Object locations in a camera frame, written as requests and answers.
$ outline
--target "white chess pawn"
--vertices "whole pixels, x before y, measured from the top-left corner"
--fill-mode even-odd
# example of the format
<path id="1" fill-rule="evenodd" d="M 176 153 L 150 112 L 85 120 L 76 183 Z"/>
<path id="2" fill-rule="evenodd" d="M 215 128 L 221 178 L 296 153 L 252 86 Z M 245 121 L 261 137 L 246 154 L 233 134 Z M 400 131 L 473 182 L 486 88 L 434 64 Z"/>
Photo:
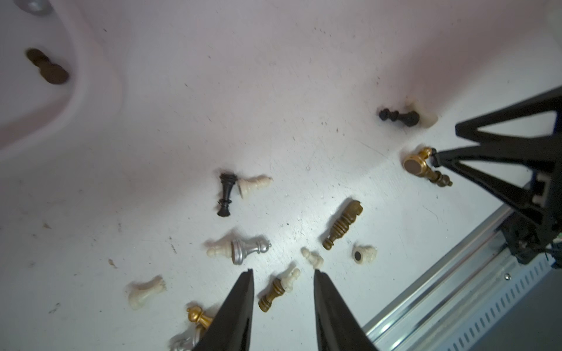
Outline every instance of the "white chess pawn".
<path id="1" fill-rule="evenodd" d="M 372 262 L 377 257 L 377 249 L 372 246 L 355 246 L 352 256 L 355 263 L 362 265 Z"/>
<path id="2" fill-rule="evenodd" d="M 293 283 L 300 276 L 301 276 L 301 270 L 298 269 L 298 268 L 295 268 L 291 272 L 291 274 L 289 274 L 288 276 L 286 276 L 284 278 L 281 278 L 281 286 L 283 287 L 283 289 L 285 290 L 286 293 L 290 293 L 291 291 L 293 291 Z"/>
<path id="3" fill-rule="evenodd" d="M 232 258 L 232 244 L 230 241 L 226 241 L 221 245 L 213 246 L 207 250 L 207 256 L 224 256 L 226 258 Z"/>
<path id="4" fill-rule="evenodd" d="M 151 281 L 133 287 L 129 294 L 129 305 L 132 309 L 143 307 L 154 295 L 166 291 L 166 282 L 162 276 L 156 276 Z"/>
<path id="5" fill-rule="evenodd" d="M 240 196 L 242 198 L 247 198 L 252 191 L 261 188 L 266 188 L 271 184 L 272 181 L 273 178 L 269 178 L 266 176 L 260 176 L 252 180 L 238 179 L 238 188 L 240 189 Z"/>
<path id="6" fill-rule="evenodd" d="M 302 248 L 301 253 L 304 258 L 306 258 L 306 260 L 310 262 L 315 270 L 319 270 L 320 268 L 322 268 L 324 259 L 320 255 L 310 252 L 307 248 Z"/>
<path id="7" fill-rule="evenodd" d="M 428 112 L 417 99 L 407 98 L 406 108 L 416 111 L 420 115 L 419 125 L 423 128 L 429 128 L 439 120 L 439 116 L 436 113 Z"/>

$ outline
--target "chess pawn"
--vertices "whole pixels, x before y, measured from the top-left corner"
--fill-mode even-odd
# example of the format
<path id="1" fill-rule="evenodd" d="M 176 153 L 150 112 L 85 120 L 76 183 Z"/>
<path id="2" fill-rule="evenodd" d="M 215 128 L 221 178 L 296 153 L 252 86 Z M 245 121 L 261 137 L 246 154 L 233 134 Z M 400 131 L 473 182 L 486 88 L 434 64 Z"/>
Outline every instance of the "chess pawn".
<path id="1" fill-rule="evenodd" d="M 406 99 L 406 108 L 418 113 L 419 124 L 423 128 L 429 128 L 439 120 L 439 116 L 436 113 L 428 112 L 416 99 Z"/>
<path id="2" fill-rule="evenodd" d="M 298 268 L 295 268 L 291 274 L 289 274 L 288 276 L 281 278 L 281 286 L 283 287 L 283 289 L 285 290 L 286 293 L 290 293 L 293 291 L 293 283 L 295 280 L 298 279 L 298 277 L 301 276 L 301 270 Z"/>
<path id="3" fill-rule="evenodd" d="M 302 248 L 301 253 L 315 270 L 322 268 L 324 259 L 320 255 L 310 252 L 307 248 Z"/>
<path id="4" fill-rule="evenodd" d="M 355 246 L 351 253 L 358 265 L 372 262 L 377 257 L 377 249 L 372 246 Z"/>
<path id="5" fill-rule="evenodd" d="M 205 329 L 209 329 L 213 317 L 205 316 L 200 306 L 193 306 L 187 309 L 187 318 L 190 322 L 201 324 Z"/>
<path id="6" fill-rule="evenodd" d="M 232 258 L 232 242 L 226 241 L 224 244 L 213 246 L 207 250 L 207 256 L 224 256 L 226 258 Z"/>
<path id="7" fill-rule="evenodd" d="M 239 179 L 238 180 L 238 189 L 240 189 L 240 196 L 245 199 L 248 195 L 253 192 L 254 190 L 258 190 L 261 188 L 267 188 L 273 178 L 269 178 L 266 176 L 260 176 L 255 179 L 246 180 L 246 179 Z"/>

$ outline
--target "bronze chess piece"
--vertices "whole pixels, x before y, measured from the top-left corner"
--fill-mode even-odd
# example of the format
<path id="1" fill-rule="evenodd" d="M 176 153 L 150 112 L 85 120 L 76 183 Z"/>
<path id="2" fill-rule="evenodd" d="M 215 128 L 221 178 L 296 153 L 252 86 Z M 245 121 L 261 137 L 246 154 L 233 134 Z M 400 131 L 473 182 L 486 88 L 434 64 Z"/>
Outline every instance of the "bronze chess piece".
<path id="1" fill-rule="evenodd" d="M 334 245 L 334 241 L 336 239 L 341 238 L 347 231 L 350 229 L 350 224 L 355 222 L 357 216 L 363 212 L 363 208 L 361 207 L 361 203 L 357 200 L 353 200 L 349 205 L 347 205 L 346 209 L 343 211 L 340 218 L 338 218 L 332 228 L 330 229 L 330 235 L 324 239 L 322 242 L 322 246 L 329 250 Z"/>
<path id="2" fill-rule="evenodd" d="M 438 186 L 452 186 L 453 182 L 448 175 L 441 174 L 441 172 L 429 168 L 426 160 L 434 153 L 435 150 L 432 148 L 423 148 L 417 154 L 408 155 L 404 159 L 402 166 L 406 172 L 418 177 L 427 178 L 430 182 Z"/>

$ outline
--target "black chess pawn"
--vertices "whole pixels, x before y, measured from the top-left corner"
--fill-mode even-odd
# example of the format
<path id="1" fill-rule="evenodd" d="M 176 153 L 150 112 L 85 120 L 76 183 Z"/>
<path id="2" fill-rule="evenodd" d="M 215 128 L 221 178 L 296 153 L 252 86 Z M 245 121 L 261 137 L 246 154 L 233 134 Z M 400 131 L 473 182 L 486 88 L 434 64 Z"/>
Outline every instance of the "black chess pawn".
<path id="1" fill-rule="evenodd" d="M 408 127 L 413 127 L 420 121 L 420 115 L 416 111 L 399 113 L 398 111 L 391 112 L 387 108 L 379 112 L 379 117 L 383 121 L 387 119 L 390 119 L 393 122 L 396 122 L 396 120 L 402 121 L 402 123 Z"/>
<path id="2" fill-rule="evenodd" d="M 217 215 L 221 217 L 230 216 L 230 211 L 228 210 L 228 205 L 232 202 L 232 200 L 230 200 L 230 192 L 234 184 L 236 184 L 236 180 L 236 174 L 222 173 L 220 175 L 220 182 L 223 183 L 223 198 L 219 200 L 220 210 Z"/>

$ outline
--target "gold chess pawn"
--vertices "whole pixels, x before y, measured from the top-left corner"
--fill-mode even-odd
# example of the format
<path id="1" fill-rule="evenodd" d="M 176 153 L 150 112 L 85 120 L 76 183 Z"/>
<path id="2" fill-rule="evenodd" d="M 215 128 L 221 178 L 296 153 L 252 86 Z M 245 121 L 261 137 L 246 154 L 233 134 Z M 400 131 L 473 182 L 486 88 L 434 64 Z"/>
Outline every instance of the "gold chess pawn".
<path id="1" fill-rule="evenodd" d="M 190 322 L 201 324 L 208 329 L 213 321 L 213 317 L 205 316 L 203 309 L 199 306 L 189 307 L 187 309 L 187 318 Z"/>
<path id="2" fill-rule="evenodd" d="M 324 239 L 322 246 L 329 250 L 334 245 L 336 239 L 341 238 L 350 229 L 350 224 L 355 222 L 357 216 L 363 212 L 361 203 L 357 200 L 353 200 L 346 209 L 343 211 L 340 218 L 338 218 L 332 228 L 330 229 L 330 235 Z"/>
<path id="3" fill-rule="evenodd" d="M 432 148 L 423 148 L 417 154 L 408 155 L 402 166 L 406 172 L 413 174 L 421 178 L 427 178 L 430 182 L 437 184 L 438 186 L 451 186 L 453 182 L 448 175 L 441 174 L 439 171 L 434 171 L 429 168 L 426 160 L 433 154 Z"/>

